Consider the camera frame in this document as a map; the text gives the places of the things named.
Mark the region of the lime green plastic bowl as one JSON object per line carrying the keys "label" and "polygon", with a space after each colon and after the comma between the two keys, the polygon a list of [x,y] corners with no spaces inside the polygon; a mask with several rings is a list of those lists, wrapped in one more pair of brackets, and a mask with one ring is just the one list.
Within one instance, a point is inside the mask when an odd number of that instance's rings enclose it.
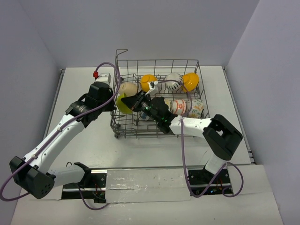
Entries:
{"label": "lime green plastic bowl", "polygon": [[122,114],[132,114],[133,111],[122,102],[122,99],[125,97],[127,97],[126,93],[122,93],[118,96],[116,101],[117,108]]}

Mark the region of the tan ceramic bowl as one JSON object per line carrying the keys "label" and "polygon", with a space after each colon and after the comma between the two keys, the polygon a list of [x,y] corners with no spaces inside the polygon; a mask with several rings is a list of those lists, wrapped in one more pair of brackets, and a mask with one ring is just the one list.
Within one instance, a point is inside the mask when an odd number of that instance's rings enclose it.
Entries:
{"label": "tan ceramic bowl", "polygon": [[123,82],[120,85],[119,94],[125,94],[127,97],[134,96],[137,93],[137,85],[132,82]]}

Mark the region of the blue floral ceramic bowl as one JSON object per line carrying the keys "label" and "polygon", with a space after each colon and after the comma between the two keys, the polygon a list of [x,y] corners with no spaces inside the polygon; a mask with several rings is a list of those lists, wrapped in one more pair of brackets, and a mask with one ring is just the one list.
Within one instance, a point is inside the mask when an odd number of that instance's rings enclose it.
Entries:
{"label": "blue floral ceramic bowl", "polygon": [[140,112],[140,119],[143,121],[148,121],[150,117],[146,113]]}

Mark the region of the small orange plastic bowl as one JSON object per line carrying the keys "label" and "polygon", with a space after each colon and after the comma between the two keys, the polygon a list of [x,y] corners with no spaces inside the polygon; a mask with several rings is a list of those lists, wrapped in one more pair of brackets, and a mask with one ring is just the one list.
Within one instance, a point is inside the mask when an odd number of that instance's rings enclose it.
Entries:
{"label": "small orange plastic bowl", "polygon": [[148,92],[150,90],[148,83],[156,80],[157,78],[154,75],[151,74],[143,75],[140,80],[141,89],[145,92]]}

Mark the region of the white striped ceramic bowl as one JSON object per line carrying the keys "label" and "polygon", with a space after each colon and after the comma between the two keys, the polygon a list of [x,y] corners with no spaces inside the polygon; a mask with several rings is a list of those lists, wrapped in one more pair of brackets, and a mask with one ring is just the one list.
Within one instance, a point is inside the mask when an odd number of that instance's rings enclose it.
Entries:
{"label": "white striped ceramic bowl", "polygon": [[183,84],[182,75],[179,73],[173,72],[166,76],[165,86],[169,91],[177,91],[181,88]]}

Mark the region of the red patterned white bowl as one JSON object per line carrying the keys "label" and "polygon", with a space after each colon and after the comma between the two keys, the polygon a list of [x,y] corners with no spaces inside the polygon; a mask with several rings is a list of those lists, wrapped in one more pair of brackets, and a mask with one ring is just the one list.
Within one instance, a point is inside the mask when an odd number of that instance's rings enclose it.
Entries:
{"label": "red patterned white bowl", "polygon": [[182,116],[186,112],[187,106],[183,99],[177,99],[170,102],[170,112]]}

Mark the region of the large orange plastic bowl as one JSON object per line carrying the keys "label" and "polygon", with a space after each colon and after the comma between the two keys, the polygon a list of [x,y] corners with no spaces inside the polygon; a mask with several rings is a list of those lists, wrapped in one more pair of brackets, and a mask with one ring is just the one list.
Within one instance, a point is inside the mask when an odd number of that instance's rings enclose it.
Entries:
{"label": "large orange plastic bowl", "polygon": [[198,83],[199,83],[199,76],[196,73],[188,73],[182,76],[183,79],[183,84],[184,87],[183,90],[184,91],[189,91],[191,92],[192,90],[194,90]]}

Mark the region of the white green leaf bowl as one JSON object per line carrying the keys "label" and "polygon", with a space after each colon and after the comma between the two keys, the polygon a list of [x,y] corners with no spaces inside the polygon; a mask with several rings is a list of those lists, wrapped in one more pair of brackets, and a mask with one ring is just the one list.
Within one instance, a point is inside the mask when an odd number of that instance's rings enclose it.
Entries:
{"label": "white green leaf bowl", "polygon": [[189,110],[188,117],[190,118],[201,118],[204,106],[201,99],[193,99],[192,101],[186,102],[187,110]]}

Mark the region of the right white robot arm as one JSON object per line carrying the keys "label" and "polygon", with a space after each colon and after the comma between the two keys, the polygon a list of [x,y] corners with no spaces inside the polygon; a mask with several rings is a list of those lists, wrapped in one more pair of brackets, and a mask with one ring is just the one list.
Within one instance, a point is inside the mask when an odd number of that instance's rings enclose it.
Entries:
{"label": "right white robot arm", "polygon": [[213,152],[203,172],[208,183],[219,179],[219,169],[232,159],[243,139],[241,132],[220,114],[205,119],[179,116],[169,111],[163,97],[150,99],[144,91],[121,101],[132,111],[143,112],[153,119],[164,134],[204,138]]}

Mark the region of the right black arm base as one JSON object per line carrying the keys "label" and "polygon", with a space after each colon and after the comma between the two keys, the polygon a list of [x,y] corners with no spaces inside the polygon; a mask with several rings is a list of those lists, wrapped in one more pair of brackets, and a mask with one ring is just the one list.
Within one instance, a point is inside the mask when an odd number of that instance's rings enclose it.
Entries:
{"label": "right black arm base", "polygon": [[[188,169],[187,174],[187,179],[194,195],[199,195],[207,187],[214,176],[204,168]],[[222,169],[204,195],[222,195],[222,193],[226,195],[233,194],[227,168]]]}

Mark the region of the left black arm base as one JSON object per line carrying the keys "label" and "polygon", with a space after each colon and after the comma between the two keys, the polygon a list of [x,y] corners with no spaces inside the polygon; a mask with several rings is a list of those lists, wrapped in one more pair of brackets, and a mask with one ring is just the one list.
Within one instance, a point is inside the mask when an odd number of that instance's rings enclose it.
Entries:
{"label": "left black arm base", "polygon": [[[106,203],[107,170],[93,169],[91,170],[90,178],[84,187],[81,187],[82,196],[84,199],[92,200],[93,203]],[[76,183],[69,183],[63,186],[61,193],[62,200],[81,199],[80,191]]]}

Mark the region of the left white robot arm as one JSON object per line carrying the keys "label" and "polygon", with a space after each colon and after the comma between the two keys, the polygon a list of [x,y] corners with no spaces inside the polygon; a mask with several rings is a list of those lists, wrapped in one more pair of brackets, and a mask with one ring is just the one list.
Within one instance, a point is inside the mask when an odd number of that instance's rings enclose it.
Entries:
{"label": "left white robot arm", "polygon": [[50,167],[76,135],[102,112],[114,109],[109,82],[95,81],[88,93],[69,106],[59,124],[34,150],[10,161],[14,182],[37,199],[48,195],[53,188],[69,183],[78,184],[81,188],[88,186],[91,183],[91,169],[84,164],[73,163],[61,169]]}

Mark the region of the clear plastic tape sheet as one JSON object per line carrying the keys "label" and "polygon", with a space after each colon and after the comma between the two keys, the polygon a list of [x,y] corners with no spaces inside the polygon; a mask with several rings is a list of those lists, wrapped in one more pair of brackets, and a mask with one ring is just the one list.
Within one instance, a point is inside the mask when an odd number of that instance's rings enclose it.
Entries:
{"label": "clear plastic tape sheet", "polygon": [[133,169],[107,172],[108,203],[181,202],[191,199],[183,169]]}

